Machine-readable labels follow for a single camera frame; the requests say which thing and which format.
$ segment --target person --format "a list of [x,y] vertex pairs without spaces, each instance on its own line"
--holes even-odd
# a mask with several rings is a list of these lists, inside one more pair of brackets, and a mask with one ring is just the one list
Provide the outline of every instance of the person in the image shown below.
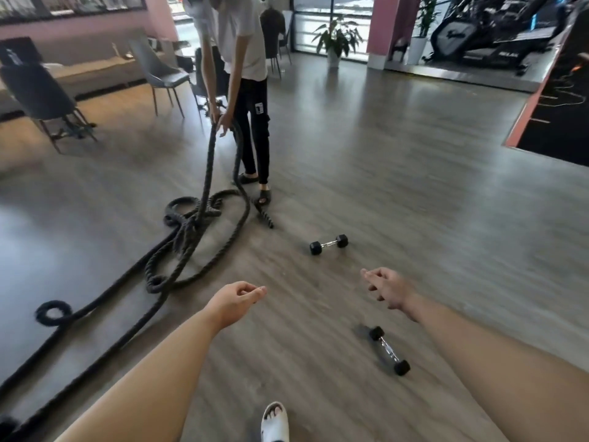
[[[210,115],[221,136],[235,120],[241,130],[245,172],[239,175],[241,184],[258,182],[257,203],[268,205],[271,200],[268,184],[270,169],[270,134],[268,131],[268,69],[266,47],[258,8],[254,0],[184,0],[184,10],[194,20],[202,47],[202,78],[209,97]],[[217,44],[230,73],[227,109],[220,115],[216,103],[216,76],[211,39]],[[256,147],[257,168],[250,137]]]
[[[587,372],[421,296],[391,269],[362,270],[362,277],[379,301],[423,326],[508,440],[589,440]],[[177,441],[215,335],[244,317],[266,292],[247,282],[225,285],[57,442]],[[261,442],[289,442],[288,431],[286,409],[271,403],[262,417]]]

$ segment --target white slide sandal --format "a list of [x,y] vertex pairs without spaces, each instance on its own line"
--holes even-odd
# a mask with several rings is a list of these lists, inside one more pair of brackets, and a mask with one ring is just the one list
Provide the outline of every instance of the white slide sandal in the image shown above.
[[[275,408],[280,408],[282,412],[276,417],[266,418]],[[290,442],[289,417],[282,403],[272,402],[266,407],[261,417],[261,442]]]

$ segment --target hex dumbbell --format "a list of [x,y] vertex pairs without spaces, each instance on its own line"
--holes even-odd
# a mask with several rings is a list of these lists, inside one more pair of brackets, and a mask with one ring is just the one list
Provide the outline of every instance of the hex dumbbell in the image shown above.
[[409,365],[408,361],[399,358],[395,354],[393,348],[383,338],[385,336],[385,331],[382,328],[376,326],[375,328],[371,329],[369,335],[372,338],[372,341],[380,342],[380,345],[385,348],[388,356],[393,359],[395,362],[394,369],[397,375],[405,375],[407,372],[409,372],[411,366]]
[[328,243],[313,242],[309,245],[309,248],[311,249],[311,254],[313,256],[317,256],[317,254],[321,254],[321,251],[323,251],[323,248],[331,246],[331,245],[337,245],[340,248],[344,248],[344,246],[348,246],[348,238],[346,237],[345,234],[340,234],[338,237],[336,237],[336,239],[333,242],[328,242]]

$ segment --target black rope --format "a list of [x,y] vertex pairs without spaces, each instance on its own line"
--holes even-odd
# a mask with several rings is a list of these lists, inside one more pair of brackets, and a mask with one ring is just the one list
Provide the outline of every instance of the black rope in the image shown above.
[[[109,288],[107,288],[100,296],[92,302],[82,307],[77,312],[73,312],[69,304],[60,300],[51,300],[37,309],[35,312],[35,319],[40,324],[46,327],[57,327],[55,332],[31,355],[25,363],[23,363],[10,377],[8,377],[0,385],[0,400],[4,399],[6,395],[15,388],[25,377],[38,365],[40,360],[46,356],[49,351],[60,342],[70,326],[77,320],[84,318],[89,313],[95,311],[98,307],[108,302],[121,287],[133,278],[141,269],[145,270],[146,288],[148,293],[157,293],[159,297],[156,303],[144,314],[136,324],[131,327],[118,341],[116,341],[105,353],[103,353],[94,363],[92,363],[84,372],[79,374],[67,386],[65,386],[59,393],[57,393],[51,400],[37,410],[35,414],[30,416],[22,424],[10,417],[5,417],[0,424],[4,428],[0,429],[0,442],[22,441],[23,438],[29,436],[34,432],[51,413],[60,406],[69,396],[72,395],[76,389],[87,381],[92,375],[98,372],[107,362],[122,349],[145,324],[160,310],[162,305],[168,299],[171,291],[180,289],[188,284],[199,280],[207,274],[211,268],[225,255],[231,245],[237,239],[241,228],[247,220],[250,213],[249,198],[243,186],[239,182],[239,166],[241,162],[241,152],[243,149],[243,136],[239,126],[234,122],[233,132],[236,139],[237,151],[235,154],[235,162],[233,165],[233,182],[237,189],[225,189],[216,192],[209,196],[211,189],[211,179],[213,177],[213,161],[215,154],[216,143],[216,126],[213,124],[209,138],[209,151],[207,153],[207,168],[204,177],[204,186],[202,188],[202,197],[197,199],[195,197],[181,197],[173,200],[166,207],[166,215],[164,216],[164,223],[173,228],[173,231],[147,252],[141,259],[139,259],[132,267],[122,274]],[[189,259],[192,257],[194,250],[200,243],[205,231],[214,220],[215,217],[221,215],[221,205],[223,199],[229,196],[241,196],[245,201],[245,209],[241,215],[238,223],[235,226],[229,239],[225,245],[213,256],[209,262],[204,265],[196,274],[182,280],[178,277],[186,267]],[[186,214],[181,214],[177,211],[180,205],[194,204],[194,208]],[[274,228],[271,218],[262,211],[261,207],[254,203],[263,220],[270,228]],[[169,276],[158,274],[158,267],[160,262],[171,252],[174,252],[179,258],[178,264]],[[49,316],[49,311],[59,310],[61,316],[52,318]]]

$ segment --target black floor mat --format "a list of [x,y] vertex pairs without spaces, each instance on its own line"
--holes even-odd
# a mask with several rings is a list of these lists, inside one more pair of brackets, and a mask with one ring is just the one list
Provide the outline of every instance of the black floor mat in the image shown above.
[[589,166],[589,10],[575,22],[518,148]]

